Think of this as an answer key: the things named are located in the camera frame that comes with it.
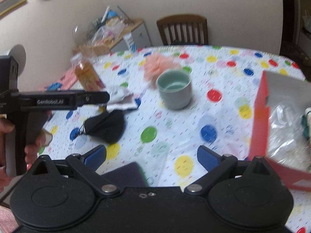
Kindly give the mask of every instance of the black fabric pouch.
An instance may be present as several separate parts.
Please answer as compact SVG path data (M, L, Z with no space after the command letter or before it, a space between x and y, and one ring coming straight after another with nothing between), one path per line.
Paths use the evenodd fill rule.
M116 143L125 130L124 114L121 110L107 111L84 121L83 133L98 137L108 144Z

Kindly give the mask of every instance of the chair backrest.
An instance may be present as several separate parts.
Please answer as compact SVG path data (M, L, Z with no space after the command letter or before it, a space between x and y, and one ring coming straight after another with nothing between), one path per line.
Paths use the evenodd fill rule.
M161 18L156 23L165 46L179 43L208 45L207 20L203 16L172 15Z

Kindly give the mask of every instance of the polka dot tablecloth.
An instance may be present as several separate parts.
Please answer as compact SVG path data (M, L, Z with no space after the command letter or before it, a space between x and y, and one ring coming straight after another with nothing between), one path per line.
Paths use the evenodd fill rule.
M192 78L193 100L183 110L165 107L157 90L143 81L146 56L161 53L174 57ZM107 160L99 174L136 161L150 186L186 187L206 174L196 159L197 148L205 145L222 155L240 160L248 155L253 124L253 104L261 73L271 70L304 80L298 65L284 57L260 51L220 46L162 46L122 51L102 56L94 68L107 85L127 87L134 92L138 110L125 112L126 130L117 144L107 146ZM77 83L73 89L81 89ZM64 159L85 153L103 143L76 136L96 106L76 111L58 111L46 124L54 139L41 153ZM311 193L291 191L295 207L287 226L300 233L311 231Z

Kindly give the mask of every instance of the pink pom-pom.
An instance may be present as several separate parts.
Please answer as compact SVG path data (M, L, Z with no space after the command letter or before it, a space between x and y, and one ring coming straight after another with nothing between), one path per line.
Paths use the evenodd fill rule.
M181 69L181 65L175 63L173 58L153 53L146 58L146 63L144 64L144 80L151 81L155 88L157 78L167 69Z

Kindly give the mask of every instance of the teal cup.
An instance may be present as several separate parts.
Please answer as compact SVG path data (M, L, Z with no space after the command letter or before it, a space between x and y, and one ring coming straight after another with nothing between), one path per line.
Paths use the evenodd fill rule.
M191 101L191 78L184 70L166 70L156 80L156 86L169 109L182 109Z

